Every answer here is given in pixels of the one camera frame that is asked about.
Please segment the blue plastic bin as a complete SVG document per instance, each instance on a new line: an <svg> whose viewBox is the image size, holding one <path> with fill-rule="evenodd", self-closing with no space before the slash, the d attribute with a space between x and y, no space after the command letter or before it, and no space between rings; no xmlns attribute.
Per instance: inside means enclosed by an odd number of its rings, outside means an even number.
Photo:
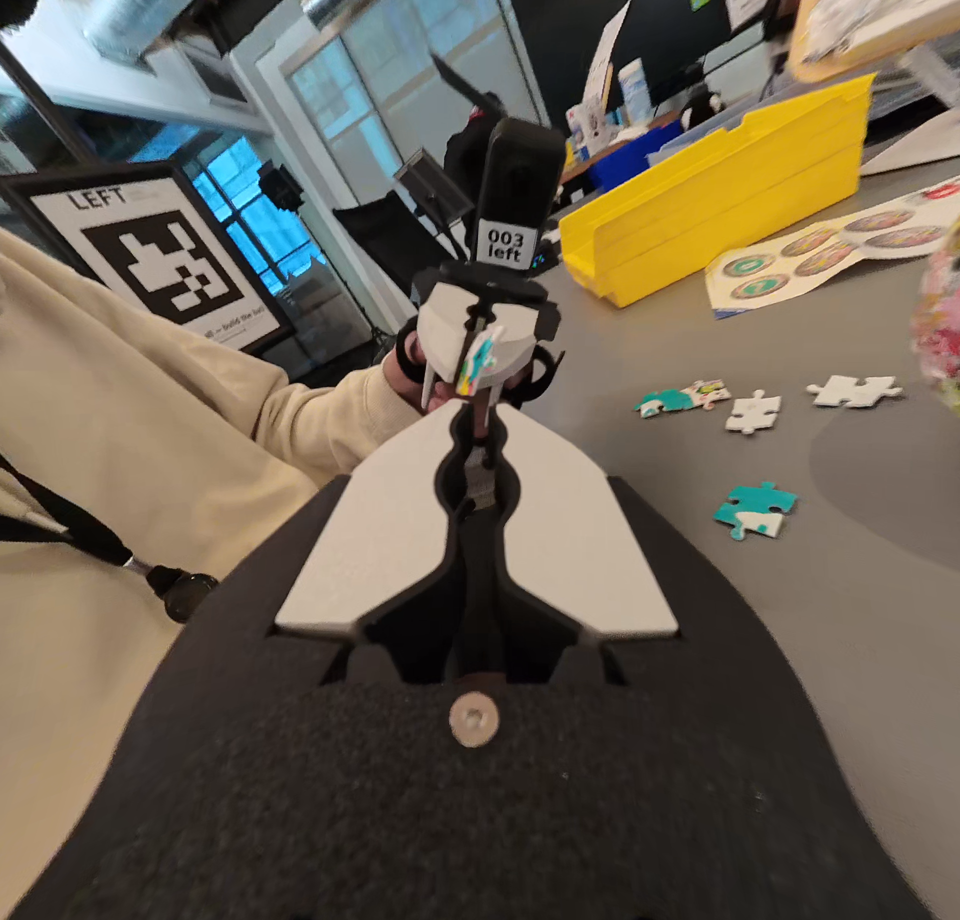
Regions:
<svg viewBox="0 0 960 920"><path fill-rule="evenodd" d="M609 192L642 174L650 168L649 157L683 132L682 122L676 119L619 144L606 157L599 158L588 171L593 188Z"/></svg>

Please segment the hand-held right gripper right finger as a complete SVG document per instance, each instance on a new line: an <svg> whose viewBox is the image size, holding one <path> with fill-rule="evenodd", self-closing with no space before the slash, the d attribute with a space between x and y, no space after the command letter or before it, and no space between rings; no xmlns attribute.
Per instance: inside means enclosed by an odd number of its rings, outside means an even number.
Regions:
<svg viewBox="0 0 960 920"><path fill-rule="evenodd" d="M548 680L577 646L678 638L679 623L612 480L507 405L490 414L491 602L510 679Z"/></svg>

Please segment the puzzle ball box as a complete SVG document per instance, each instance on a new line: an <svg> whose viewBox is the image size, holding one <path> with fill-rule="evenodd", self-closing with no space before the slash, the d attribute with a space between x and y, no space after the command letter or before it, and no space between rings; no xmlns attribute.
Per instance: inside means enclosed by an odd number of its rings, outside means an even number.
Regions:
<svg viewBox="0 0 960 920"><path fill-rule="evenodd" d="M607 116L607 102L613 81L613 68L609 65L602 75L599 86L585 91L582 101L566 113L570 131L572 155L577 160L587 160L602 153L612 144L617 125Z"/></svg>

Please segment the framed tag poster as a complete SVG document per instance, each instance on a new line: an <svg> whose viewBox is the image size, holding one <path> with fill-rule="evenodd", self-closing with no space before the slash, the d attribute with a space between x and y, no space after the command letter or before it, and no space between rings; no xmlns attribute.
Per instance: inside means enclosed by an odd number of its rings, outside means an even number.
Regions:
<svg viewBox="0 0 960 920"><path fill-rule="evenodd" d="M295 333L171 162L7 175L2 197L77 272L138 309L257 357Z"/></svg>

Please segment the yellow plastic bin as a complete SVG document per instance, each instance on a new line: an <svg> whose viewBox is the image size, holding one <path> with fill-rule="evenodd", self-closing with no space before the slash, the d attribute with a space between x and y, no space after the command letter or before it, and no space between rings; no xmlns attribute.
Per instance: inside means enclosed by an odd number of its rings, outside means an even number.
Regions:
<svg viewBox="0 0 960 920"><path fill-rule="evenodd" d="M570 213L571 277L624 308L853 195L874 80L753 110Z"/></svg>

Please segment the printed instruction sheet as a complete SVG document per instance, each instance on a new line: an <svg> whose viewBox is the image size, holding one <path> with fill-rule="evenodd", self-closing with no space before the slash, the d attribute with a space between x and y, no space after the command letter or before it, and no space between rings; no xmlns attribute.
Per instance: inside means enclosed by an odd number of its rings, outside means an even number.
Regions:
<svg viewBox="0 0 960 920"><path fill-rule="evenodd" d="M788 302L864 262L934 253L957 223L952 178L878 206L721 254L704 270L715 319Z"/></svg>

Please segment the white puzzle piece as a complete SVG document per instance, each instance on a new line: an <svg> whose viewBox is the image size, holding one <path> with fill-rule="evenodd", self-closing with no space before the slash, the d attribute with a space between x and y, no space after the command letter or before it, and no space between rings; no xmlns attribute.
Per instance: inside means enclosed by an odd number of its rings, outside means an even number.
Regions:
<svg viewBox="0 0 960 920"><path fill-rule="evenodd" d="M725 430L742 436L771 428L782 409L781 396L767 396L762 389L755 390L750 397L737 398L726 418Z"/></svg>

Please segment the person's left hand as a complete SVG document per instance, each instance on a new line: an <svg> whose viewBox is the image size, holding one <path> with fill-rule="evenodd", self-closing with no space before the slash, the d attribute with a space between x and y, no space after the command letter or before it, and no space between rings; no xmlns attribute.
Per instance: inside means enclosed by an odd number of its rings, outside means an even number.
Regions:
<svg viewBox="0 0 960 920"><path fill-rule="evenodd" d="M404 373L401 363L402 356L406 357L405 361L411 366L417 368L426 366L426 356L415 332L409 333L404 341L403 348L400 347L399 343L396 343L382 364L383 372L390 387L415 411L421 414L431 413L452 400L460 399L455 393L453 385L438 379L434 382L429 401L426 406L423 406L424 386ZM489 394L490 391L488 390L480 391L471 400L474 407L473 434L477 442L484 440L488 433Z"/></svg>

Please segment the pale puzzle piece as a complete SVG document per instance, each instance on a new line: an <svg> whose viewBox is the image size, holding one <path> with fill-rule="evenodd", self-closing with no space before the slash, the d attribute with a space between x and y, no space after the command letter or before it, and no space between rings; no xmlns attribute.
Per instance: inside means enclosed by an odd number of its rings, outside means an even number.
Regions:
<svg viewBox="0 0 960 920"><path fill-rule="evenodd" d="M474 397L482 389L481 379L497 368L498 341L503 332L502 324L494 324L474 335L455 382L455 394L458 397Z"/></svg>

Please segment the white and blue box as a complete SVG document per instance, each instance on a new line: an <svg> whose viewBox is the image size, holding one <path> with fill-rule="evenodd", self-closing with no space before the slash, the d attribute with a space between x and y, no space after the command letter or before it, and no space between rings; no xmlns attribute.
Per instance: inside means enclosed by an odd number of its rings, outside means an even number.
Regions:
<svg viewBox="0 0 960 920"><path fill-rule="evenodd" d="M630 126L649 126L655 112L640 58L624 65L617 74L622 95L621 113Z"/></svg>

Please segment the white joined puzzle pieces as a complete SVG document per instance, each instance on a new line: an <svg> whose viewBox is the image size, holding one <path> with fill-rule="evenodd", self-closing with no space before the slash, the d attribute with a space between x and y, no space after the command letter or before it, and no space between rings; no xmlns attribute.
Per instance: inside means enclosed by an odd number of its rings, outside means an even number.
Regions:
<svg viewBox="0 0 960 920"><path fill-rule="evenodd" d="M834 374L824 385L807 385L805 392L820 408L869 409L883 399L903 396L905 390L894 376L859 378Z"/></svg>

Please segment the wooden board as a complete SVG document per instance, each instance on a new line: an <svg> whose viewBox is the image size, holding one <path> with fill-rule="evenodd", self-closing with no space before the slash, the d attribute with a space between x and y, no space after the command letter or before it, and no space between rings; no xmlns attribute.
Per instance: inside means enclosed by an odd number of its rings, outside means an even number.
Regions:
<svg viewBox="0 0 960 920"><path fill-rule="evenodd" d="M815 45L809 29L814 0L800 0L798 18L789 54L794 76L805 83L819 83L892 58L930 42L955 34L959 28L958 5L942 14L926 17L893 31L867 38L853 46L828 50Z"/></svg>

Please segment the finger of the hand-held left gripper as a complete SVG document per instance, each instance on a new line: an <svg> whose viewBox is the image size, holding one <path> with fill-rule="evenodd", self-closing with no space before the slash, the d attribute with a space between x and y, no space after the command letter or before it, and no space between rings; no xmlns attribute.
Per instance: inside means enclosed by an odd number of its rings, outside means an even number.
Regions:
<svg viewBox="0 0 960 920"><path fill-rule="evenodd" d="M506 392L532 381L538 312L529 306L495 302L480 317L480 405L490 409Z"/></svg>
<svg viewBox="0 0 960 920"><path fill-rule="evenodd" d="M426 361L421 392L424 412L437 380L453 386L459 396L473 397L478 392L479 380L462 374L475 336L471 310L478 303L473 293L438 282L418 312L416 337Z"/></svg>

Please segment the colourful puzzle ball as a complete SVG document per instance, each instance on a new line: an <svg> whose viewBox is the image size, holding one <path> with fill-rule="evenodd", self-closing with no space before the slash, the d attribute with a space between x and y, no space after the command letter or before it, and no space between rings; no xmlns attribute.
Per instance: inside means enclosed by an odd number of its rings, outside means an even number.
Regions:
<svg viewBox="0 0 960 920"><path fill-rule="evenodd" d="M959 220L927 259L910 323L911 348L926 383L959 415Z"/></svg>

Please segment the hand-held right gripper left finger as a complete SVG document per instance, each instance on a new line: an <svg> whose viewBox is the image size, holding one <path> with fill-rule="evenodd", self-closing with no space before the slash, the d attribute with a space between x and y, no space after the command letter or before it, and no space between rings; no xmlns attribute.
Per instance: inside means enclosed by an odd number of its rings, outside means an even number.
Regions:
<svg viewBox="0 0 960 920"><path fill-rule="evenodd" d="M395 436L345 483L276 629L379 645L408 681L444 672L464 614L464 403Z"/></svg>

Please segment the colourful joined puzzle pieces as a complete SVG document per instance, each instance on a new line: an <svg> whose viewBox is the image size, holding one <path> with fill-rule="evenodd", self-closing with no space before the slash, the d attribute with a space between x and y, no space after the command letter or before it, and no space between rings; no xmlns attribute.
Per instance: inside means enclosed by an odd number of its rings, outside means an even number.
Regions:
<svg viewBox="0 0 960 920"><path fill-rule="evenodd" d="M733 396L722 379L699 379L690 386L679 389L654 391L644 396L633 408L642 419L650 419L661 413L678 413L693 409L709 411Z"/></svg>

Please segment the teal puzzle piece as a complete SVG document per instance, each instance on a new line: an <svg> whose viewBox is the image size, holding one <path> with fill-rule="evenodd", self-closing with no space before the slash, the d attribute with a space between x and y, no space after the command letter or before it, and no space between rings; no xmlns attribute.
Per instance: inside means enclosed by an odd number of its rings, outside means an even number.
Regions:
<svg viewBox="0 0 960 920"><path fill-rule="evenodd" d="M729 492L713 519L726 525L730 537L737 542L751 534L775 540L798 500L797 494L783 491L773 482L738 486Z"/></svg>

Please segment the black office chair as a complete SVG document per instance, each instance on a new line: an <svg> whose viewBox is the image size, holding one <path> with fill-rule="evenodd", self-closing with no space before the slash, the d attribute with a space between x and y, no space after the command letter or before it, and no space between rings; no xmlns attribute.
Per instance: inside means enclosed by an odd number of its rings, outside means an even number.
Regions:
<svg viewBox="0 0 960 920"><path fill-rule="evenodd" d="M474 207L438 161L419 150L395 173L394 188L383 198L333 213L355 244L419 307L432 289L434 272L468 260L452 226Z"/></svg>

